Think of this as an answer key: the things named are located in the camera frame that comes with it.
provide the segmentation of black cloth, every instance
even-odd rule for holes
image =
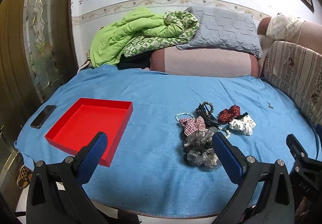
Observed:
[[[138,55],[126,58],[124,54],[121,55],[120,62],[116,65],[119,70],[131,69],[131,68],[150,68],[150,58],[153,51],[146,51]]]

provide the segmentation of wallpaper border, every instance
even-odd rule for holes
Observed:
[[[85,13],[81,16],[74,16],[74,17],[72,16],[71,20],[72,20],[72,25],[77,25],[102,16],[113,14],[116,12],[132,10],[138,6],[145,6],[145,7],[152,8],[152,7],[167,6],[167,5],[187,6],[187,7],[193,6],[193,5],[203,5],[203,6],[220,7],[231,11],[249,13],[252,15],[254,19],[257,19],[259,21],[261,21],[265,17],[270,17],[265,13],[256,11],[246,6],[242,6],[236,3],[229,3],[221,0],[129,0],[121,3],[115,3],[108,6],[104,6],[94,11]]]

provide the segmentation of blue cloth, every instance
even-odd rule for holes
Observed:
[[[98,165],[84,190],[101,204],[152,216],[216,214],[237,188],[223,167],[206,172],[183,162],[182,127],[174,117],[180,112],[193,113],[200,102],[212,102],[214,115],[233,104],[239,105],[242,113],[248,112],[257,123],[254,133],[245,136],[232,131],[229,141],[259,161],[283,159],[290,171],[294,163],[286,146],[290,133],[311,158],[316,157],[320,145],[293,101],[260,79],[175,76],[140,69],[119,71],[102,65],[81,71],[61,86],[23,127],[16,148],[28,168],[33,169],[33,161],[57,163],[68,156],[51,146],[44,135],[80,97],[133,102],[132,116],[111,166]],[[30,123],[47,104],[57,108],[40,129],[31,128]],[[252,204],[259,194],[260,186]]]

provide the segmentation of bolt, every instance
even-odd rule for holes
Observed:
[[[255,162],[255,158],[253,156],[248,156],[247,157],[247,161],[250,163],[254,163]]]
[[[74,158],[72,156],[68,156],[67,158],[65,158],[66,163],[71,163],[73,160]]]
[[[282,161],[282,160],[278,160],[278,161],[277,161],[277,163],[278,163],[278,165],[280,165],[280,166],[284,166],[284,164],[285,164],[285,163],[284,163],[284,161]]]
[[[36,166],[40,167],[41,165],[43,165],[43,161],[37,161]]]

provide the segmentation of green patterned blanket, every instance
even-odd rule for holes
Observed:
[[[104,63],[116,65],[122,53],[130,57],[187,43],[198,28],[199,21],[189,12],[154,14],[148,8],[139,7],[98,31],[90,48],[91,63],[95,68]]]

